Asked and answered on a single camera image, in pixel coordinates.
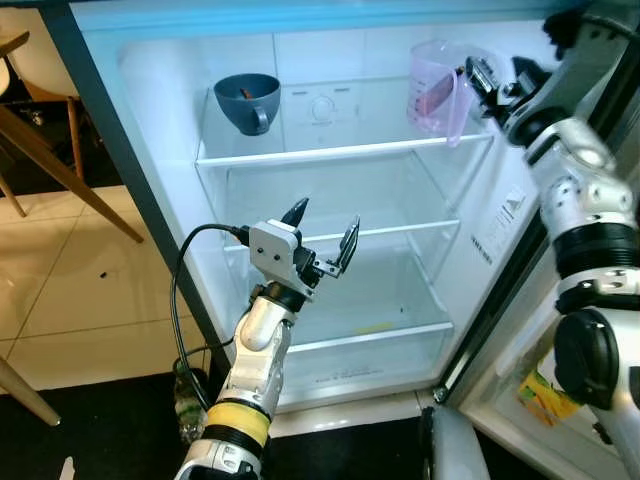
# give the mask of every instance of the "chair leg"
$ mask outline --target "chair leg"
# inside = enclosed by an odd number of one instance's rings
[[[71,148],[73,149],[73,161],[76,164],[76,175],[84,180],[84,166],[82,164],[82,151],[80,150],[80,131],[78,114],[73,97],[67,97],[67,114],[69,116],[69,130],[71,132]]]
[[[27,214],[18,203],[18,200],[16,200],[16,197],[15,195],[13,195],[13,192],[11,191],[9,184],[6,182],[6,180],[2,175],[0,175],[0,190],[2,190],[2,193],[4,193],[4,196],[7,197],[7,200],[9,200],[9,203],[13,205],[13,208],[16,209],[16,212],[18,212],[18,215],[20,215],[21,217],[26,217]]]
[[[37,132],[33,131],[33,129],[26,125],[19,117],[3,106],[0,106],[0,134],[4,135],[7,140],[18,147],[26,156],[39,165],[40,168],[87,202],[90,207],[129,235],[133,240],[138,243],[144,241],[104,200],[65,167],[53,153],[37,141],[36,137],[39,136]]]
[[[9,392],[13,398],[40,417],[45,423],[52,427],[60,424],[60,415],[1,357],[0,385]]]

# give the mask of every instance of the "plastic pitcher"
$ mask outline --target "plastic pitcher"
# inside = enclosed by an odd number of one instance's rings
[[[456,146],[475,95],[464,73],[465,61],[470,55],[487,58],[491,54],[432,40],[413,47],[411,55],[407,117],[421,130],[446,136],[447,143]]]

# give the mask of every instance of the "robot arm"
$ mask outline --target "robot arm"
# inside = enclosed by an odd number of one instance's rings
[[[518,81],[500,87],[478,58],[467,60],[467,74],[486,114],[496,118],[512,143],[525,146],[539,187],[541,217],[561,278],[556,308],[564,317],[554,340],[556,377],[574,400],[590,406],[630,477],[638,479],[638,225],[632,193],[615,178],[615,159],[591,128],[572,116],[628,41],[629,35],[620,32],[631,30],[617,22],[637,22],[637,8],[609,6],[614,21],[603,20],[602,9],[596,5],[586,12],[591,23],[576,30],[569,42],[574,48],[563,52],[564,63],[553,75],[526,59],[514,59]],[[595,26],[593,19],[598,20]],[[556,38],[554,43],[562,42]]]
[[[298,202],[280,221],[243,227],[251,263],[267,282],[251,294],[251,309],[236,327],[231,370],[207,412],[202,439],[191,445],[176,480],[260,478],[260,457],[282,390],[283,362],[296,314],[313,300],[323,275],[337,278],[344,273],[358,240],[356,216],[336,260],[323,261],[303,247],[297,226],[307,201]]]

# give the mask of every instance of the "refrigerator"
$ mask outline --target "refrigerator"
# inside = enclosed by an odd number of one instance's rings
[[[482,48],[505,79],[513,56],[553,70],[544,19],[580,4],[141,0],[41,13],[171,268],[203,223],[277,219],[309,197],[299,228],[326,259],[360,215],[348,271],[320,282],[292,330],[278,411],[420,389],[552,478],[626,479],[588,409],[548,426],[516,396],[558,321],[523,149],[477,99],[459,140],[407,118],[415,45]],[[216,100],[215,83],[239,73],[281,83],[266,134],[242,135]],[[186,265],[180,287],[205,338],[230,338],[263,281],[247,249],[203,232]],[[219,375],[233,354],[217,353]]]

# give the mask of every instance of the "gray bowl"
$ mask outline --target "gray bowl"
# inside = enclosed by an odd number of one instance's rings
[[[222,112],[244,135],[262,135],[278,113],[280,82],[262,73],[242,73],[213,87]],[[248,92],[252,98],[245,98]]]

